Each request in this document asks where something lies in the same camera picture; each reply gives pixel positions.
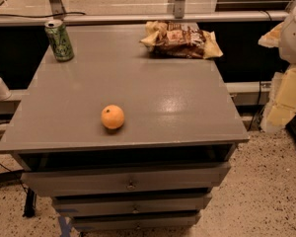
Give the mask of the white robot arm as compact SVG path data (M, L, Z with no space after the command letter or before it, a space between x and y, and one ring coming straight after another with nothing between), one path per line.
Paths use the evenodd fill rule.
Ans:
M296 5L282 23L259 39L259 45L277 47L280 58L289 63L284 73L276 72L272 78L260 122L263 131L277 132L296 116Z

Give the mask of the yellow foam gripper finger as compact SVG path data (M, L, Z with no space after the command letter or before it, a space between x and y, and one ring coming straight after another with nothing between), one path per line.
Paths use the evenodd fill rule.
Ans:
M277 132L296 116L296 65L284 73L276 72L271 80L269 101L262 113L260 128Z
M261 36L258 44L268 48L279 47L282 26L283 23L279 23L265 35Z

